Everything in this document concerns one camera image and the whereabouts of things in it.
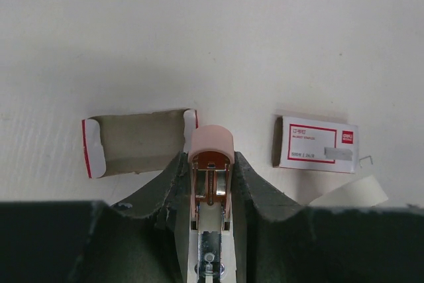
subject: red logo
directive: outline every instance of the red logo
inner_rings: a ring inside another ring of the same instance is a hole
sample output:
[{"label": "red logo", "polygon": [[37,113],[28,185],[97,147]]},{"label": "red logo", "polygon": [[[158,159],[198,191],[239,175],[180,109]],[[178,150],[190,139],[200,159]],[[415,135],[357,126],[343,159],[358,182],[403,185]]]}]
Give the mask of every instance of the red logo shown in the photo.
[{"label": "red logo", "polygon": [[343,131],[342,143],[343,144],[353,144],[353,132]]}]

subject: red stripe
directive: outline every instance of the red stripe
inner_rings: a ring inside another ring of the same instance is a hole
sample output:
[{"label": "red stripe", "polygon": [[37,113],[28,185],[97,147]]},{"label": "red stripe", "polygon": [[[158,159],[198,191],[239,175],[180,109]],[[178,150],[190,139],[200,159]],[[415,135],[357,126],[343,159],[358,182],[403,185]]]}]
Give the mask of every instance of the red stripe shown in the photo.
[{"label": "red stripe", "polygon": [[321,131],[337,132],[336,129],[326,129],[325,127],[316,127],[316,126],[307,126],[307,125],[298,125],[298,124],[290,124],[290,126],[302,127],[304,129],[320,129]]},{"label": "red stripe", "polygon": [[87,140],[85,139],[85,119],[83,119],[81,122],[82,122],[82,143],[84,146],[85,165],[87,166],[88,178],[91,178],[90,161],[88,159],[88,151],[87,151]]},{"label": "red stripe", "polygon": [[335,160],[327,162],[325,160],[302,159],[302,158],[292,158],[292,157],[290,157],[289,160],[297,160],[298,162],[322,162],[323,164],[335,164],[336,163]]},{"label": "red stripe", "polygon": [[292,146],[292,124],[289,125],[289,150],[287,152],[287,160],[290,160],[290,147]]}]

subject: cardboard box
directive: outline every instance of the cardboard box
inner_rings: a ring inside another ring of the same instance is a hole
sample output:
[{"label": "cardboard box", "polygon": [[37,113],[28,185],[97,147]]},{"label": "cardboard box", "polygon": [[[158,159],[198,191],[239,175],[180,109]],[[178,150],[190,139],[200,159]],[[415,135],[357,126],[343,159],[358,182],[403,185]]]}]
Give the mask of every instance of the cardboard box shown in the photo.
[{"label": "cardboard box", "polygon": [[163,170],[178,152],[189,151],[197,126],[194,109],[84,119],[88,177]]},{"label": "cardboard box", "polygon": [[274,167],[355,173],[358,153],[355,125],[288,116],[276,122]]}]

